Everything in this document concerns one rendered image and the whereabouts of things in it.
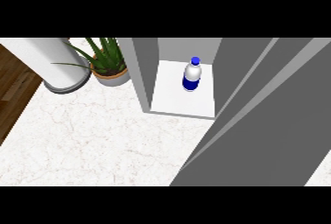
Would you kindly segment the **blue and white water bottle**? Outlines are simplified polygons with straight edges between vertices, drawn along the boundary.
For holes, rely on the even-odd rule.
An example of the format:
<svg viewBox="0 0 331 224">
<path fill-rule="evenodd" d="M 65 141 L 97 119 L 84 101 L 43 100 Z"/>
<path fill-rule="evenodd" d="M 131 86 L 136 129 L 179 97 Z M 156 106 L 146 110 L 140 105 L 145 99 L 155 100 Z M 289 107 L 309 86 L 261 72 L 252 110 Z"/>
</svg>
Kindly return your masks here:
<svg viewBox="0 0 331 224">
<path fill-rule="evenodd" d="M 184 67 L 181 86 L 187 91 L 193 91 L 199 85 L 202 74 L 201 59 L 193 56 L 190 58 L 190 63 Z"/>
</svg>

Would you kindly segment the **dark grey cabinet door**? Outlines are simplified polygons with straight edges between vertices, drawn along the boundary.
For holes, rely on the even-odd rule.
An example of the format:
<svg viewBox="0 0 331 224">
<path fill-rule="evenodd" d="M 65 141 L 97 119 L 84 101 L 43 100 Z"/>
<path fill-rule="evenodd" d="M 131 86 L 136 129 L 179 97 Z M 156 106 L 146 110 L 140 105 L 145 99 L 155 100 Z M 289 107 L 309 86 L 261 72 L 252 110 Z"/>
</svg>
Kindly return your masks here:
<svg viewBox="0 0 331 224">
<path fill-rule="evenodd" d="M 331 150 L 331 38 L 280 38 L 173 186 L 301 186 Z"/>
</svg>

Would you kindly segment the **grey cabinet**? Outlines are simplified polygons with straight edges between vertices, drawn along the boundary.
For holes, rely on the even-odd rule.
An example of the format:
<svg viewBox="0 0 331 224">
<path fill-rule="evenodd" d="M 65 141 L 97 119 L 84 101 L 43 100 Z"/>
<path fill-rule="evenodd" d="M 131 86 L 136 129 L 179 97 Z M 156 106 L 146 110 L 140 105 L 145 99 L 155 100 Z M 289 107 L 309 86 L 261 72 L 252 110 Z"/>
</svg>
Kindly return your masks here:
<svg viewBox="0 0 331 224">
<path fill-rule="evenodd" d="M 221 38 L 118 38 L 143 112 L 214 119 L 213 62 L 220 43 Z M 181 79 L 193 56 L 201 59 L 201 81 L 187 91 Z"/>
</svg>

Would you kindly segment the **green potted plant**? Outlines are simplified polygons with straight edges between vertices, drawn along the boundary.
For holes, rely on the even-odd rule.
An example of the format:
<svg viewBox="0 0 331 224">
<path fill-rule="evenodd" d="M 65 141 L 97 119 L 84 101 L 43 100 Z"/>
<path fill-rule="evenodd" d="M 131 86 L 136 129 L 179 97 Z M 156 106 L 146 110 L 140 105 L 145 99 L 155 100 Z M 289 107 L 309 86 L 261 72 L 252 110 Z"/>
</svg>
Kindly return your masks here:
<svg viewBox="0 0 331 224">
<path fill-rule="evenodd" d="M 115 38 L 100 38 L 100 46 L 96 45 L 91 38 L 85 38 L 93 55 L 88 55 L 81 49 L 68 42 L 65 45 L 75 50 L 88 62 L 87 68 L 94 74 L 97 82 L 106 87 L 121 86 L 130 80 L 127 63 L 119 50 L 119 44 Z"/>
</svg>

